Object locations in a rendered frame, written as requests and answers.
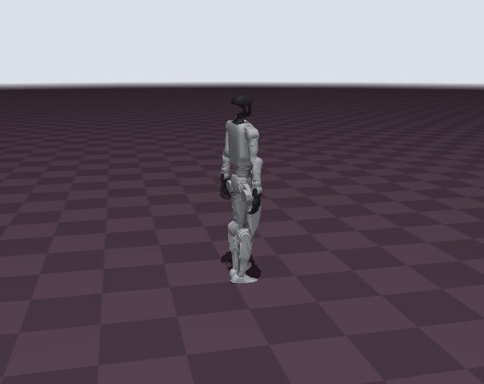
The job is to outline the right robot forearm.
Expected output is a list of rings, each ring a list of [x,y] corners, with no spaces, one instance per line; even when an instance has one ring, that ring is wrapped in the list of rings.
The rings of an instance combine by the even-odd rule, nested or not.
[[[260,158],[256,158],[254,160],[253,169],[250,171],[250,173],[252,174],[252,187],[258,190],[258,194],[262,192],[261,172],[262,172],[262,160]],[[253,188],[252,188],[252,192],[253,192]]]

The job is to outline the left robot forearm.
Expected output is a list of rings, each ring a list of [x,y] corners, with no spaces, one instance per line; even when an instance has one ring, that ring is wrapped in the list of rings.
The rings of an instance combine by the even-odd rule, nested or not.
[[[224,173],[224,179],[228,179],[229,176],[230,176],[230,164],[231,164],[231,160],[230,160],[230,156],[229,155],[226,155],[224,154],[224,151],[223,151],[223,155],[222,155],[222,172],[221,173]]]

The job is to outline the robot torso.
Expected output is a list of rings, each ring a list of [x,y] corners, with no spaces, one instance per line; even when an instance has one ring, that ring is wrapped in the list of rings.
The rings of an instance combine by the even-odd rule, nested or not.
[[[234,121],[234,120],[232,120]],[[228,125],[228,139],[230,160],[238,166],[235,174],[231,175],[231,186],[238,192],[242,192],[242,185],[249,183],[251,185],[251,176],[248,175],[250,169],[250,158],[248,151],[248,142],[245,138],[245,127],[252,126],[250,122],[244,120],[243,124],[234,124],[232,121]]]

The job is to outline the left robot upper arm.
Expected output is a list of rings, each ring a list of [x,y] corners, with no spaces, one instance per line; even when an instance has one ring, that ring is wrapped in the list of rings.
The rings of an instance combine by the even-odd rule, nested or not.
[[[224,154],[230,156],[229,152],[229,139],[228,139],[228,125],[232,120],[229,120],[226,122],[226,138],[225,138],[225,149],[224,149]]]

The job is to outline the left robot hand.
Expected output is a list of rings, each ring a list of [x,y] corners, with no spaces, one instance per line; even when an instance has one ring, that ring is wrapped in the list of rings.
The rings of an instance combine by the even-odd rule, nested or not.
[[[229,191],[228,189],[226,188],[226,181],[229,180],[229,179],[224,179],[224,173],[221,173],[221,185],[220,185],[220,196],[224,199],[228,199],[230,200],[231,196],[229,195]],[[232,192],[233,193],[233,192]],[[227,195],[226,195],[227,194]],[[228,198],[228,197],[229,198]]]

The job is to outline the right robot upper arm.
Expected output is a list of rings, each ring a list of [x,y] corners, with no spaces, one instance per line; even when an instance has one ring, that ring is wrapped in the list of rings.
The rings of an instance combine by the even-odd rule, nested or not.
[[[257,154],[258,154],[258,138],[259,138],[258,130],[256,128],[252,127],[252,126],[245,127],[245,138],[248,142],[250,164],[253,166],[254,160],[256,158],[259,158],[259,157],[257,157]]]

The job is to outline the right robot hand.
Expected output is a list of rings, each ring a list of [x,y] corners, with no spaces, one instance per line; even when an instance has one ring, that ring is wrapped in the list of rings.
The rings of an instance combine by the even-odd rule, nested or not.
[[[258,208],[260,207],[260,197],[262,196],[261,194],[258,194],[258,190],[256,188],[253,188],[253,194],[252,196],[254,196],[254,200],[253,200],[253,203],[252,203],[252,208],[251,208],[251,211],[250,212],[247,212],[247,214],[254,214],[256,212],[258,212]]]

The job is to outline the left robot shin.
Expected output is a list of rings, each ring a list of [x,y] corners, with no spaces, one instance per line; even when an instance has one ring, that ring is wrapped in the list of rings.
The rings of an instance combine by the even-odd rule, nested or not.
[[[229,223],[230,224],[230,223]],[[229,224],[228,224],[228,231],[229,231]],[[233,268],[235,266],[235,269],[237,270],[238,269],[238,256],[237,256],[237,252],[238,252],[238,238],[237,238],[237,235],[236,234],[231,234],[230,232],[228,233],[228,241],[229,241],[229,245],[230,245],[230,251],[232,253],[232,262],[233,262]]]

